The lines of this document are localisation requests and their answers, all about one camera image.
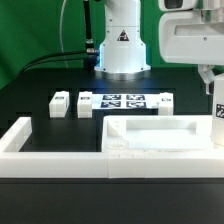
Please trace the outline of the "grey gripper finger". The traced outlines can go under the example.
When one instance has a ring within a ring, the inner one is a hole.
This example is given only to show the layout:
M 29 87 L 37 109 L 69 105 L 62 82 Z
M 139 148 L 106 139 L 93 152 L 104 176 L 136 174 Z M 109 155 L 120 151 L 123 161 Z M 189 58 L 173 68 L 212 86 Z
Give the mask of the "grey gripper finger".
M 206 94 L 211 95 L 214 91 L 215 74 L 213 73 L 213 65 L 199 65 L 198 73 L 205 83 Z

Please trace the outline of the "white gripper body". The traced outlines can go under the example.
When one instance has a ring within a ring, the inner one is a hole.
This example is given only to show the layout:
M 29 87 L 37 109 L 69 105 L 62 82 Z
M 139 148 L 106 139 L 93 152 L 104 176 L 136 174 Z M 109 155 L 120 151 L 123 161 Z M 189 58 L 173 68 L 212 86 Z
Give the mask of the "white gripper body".
M 224 0 L 158 0 L 165 62 L 224 65 Z

